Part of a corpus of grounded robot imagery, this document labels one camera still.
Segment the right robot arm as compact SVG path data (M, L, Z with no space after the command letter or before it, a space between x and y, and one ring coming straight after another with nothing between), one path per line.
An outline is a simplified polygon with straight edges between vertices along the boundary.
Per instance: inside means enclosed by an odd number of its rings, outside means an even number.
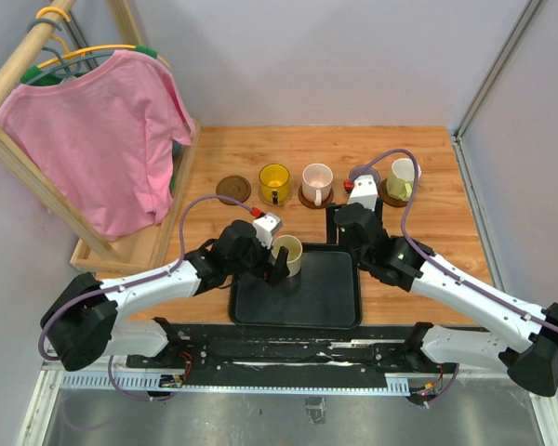
M390 236L381 210L360 203L339 207L332 220L339 245L358 269L379 282L438 301L482 326L472 332L419 322L405 342L403 360L415 372L434 363L503 371L542 397L558 390L558 303L546 308L475 279L429 246Z

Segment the pale green octagonal mug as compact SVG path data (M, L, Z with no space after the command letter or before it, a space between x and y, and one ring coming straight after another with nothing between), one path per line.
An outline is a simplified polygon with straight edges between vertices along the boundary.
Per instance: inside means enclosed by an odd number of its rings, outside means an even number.
M415 168L408 158L400 158L391 165L387 177L386 191L388 195L398 201L408 202L415 184L415 177L421 177L421 168Z

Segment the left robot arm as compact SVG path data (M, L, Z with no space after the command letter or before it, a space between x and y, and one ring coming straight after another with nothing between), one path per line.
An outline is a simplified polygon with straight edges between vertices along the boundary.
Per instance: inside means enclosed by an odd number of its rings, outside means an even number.
M272 238L281 219L266 214L253 222L234 220L217 239L175 263L113 280L82 273L71 280L40 321L65 370L75 372L104 356L141 355L158 366L174 365L180 344L163 321L127 322L138 312L176 298L220 288L246 273L277 284L288 275L286 259L272 259Z

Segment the woven rattan coaster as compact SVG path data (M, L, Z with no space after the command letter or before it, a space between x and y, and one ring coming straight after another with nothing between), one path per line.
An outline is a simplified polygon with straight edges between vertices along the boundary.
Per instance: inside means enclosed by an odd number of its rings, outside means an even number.
M289 184L283 186L259 185L259 198L269 206L282 206L292 198L292 188Z

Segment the purple mug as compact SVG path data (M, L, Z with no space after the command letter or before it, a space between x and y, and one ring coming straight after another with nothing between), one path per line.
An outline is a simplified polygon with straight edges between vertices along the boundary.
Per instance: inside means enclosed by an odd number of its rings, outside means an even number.
M354 181L359 176L371 176L374 182L378 185L380 183L380 175L374 167L367 167L366 165L355 166L349 174L349 180Z

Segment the pink mug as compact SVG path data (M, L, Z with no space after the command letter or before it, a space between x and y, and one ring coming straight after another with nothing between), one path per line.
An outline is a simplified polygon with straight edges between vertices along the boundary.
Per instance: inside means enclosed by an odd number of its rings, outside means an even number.
M305 197L320 205L332 189L333 172L326 164L309 164L302 172L302 188Z

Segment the cream yellow mug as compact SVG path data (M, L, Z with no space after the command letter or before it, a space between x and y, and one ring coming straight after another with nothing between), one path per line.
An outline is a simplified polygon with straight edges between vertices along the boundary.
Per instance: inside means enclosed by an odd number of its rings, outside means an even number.
M288 269L288 277L294 277L301 269L301 258L303 255L302 243L293 235L284 234L275 238L272 244L272 257L274 260L278 259L282 247L287 250L286 266Z

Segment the yellow glass mug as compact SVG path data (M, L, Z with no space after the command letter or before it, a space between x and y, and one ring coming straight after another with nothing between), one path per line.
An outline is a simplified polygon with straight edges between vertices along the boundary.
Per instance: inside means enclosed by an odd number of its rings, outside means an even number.
M282 164L267 164L259 171L259 185L283 186L290 183L291 176Z

